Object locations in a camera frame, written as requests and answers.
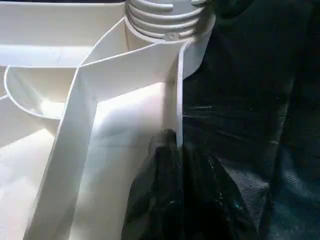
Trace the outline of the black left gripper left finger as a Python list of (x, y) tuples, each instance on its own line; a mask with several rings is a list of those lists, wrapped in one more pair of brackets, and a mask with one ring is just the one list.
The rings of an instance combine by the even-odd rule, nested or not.
[(165, 129), (151, 138), (148, 155), (127, 200), (123, 240), (179, 240), (183, 228), (183, 171), (176, 133)]

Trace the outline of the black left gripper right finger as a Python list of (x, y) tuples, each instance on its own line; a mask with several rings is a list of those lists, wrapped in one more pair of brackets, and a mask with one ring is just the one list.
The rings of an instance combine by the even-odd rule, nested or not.
[(182, 160), (185, 239), (258, 239), (238, 187), (215, 156), (186, 142)]

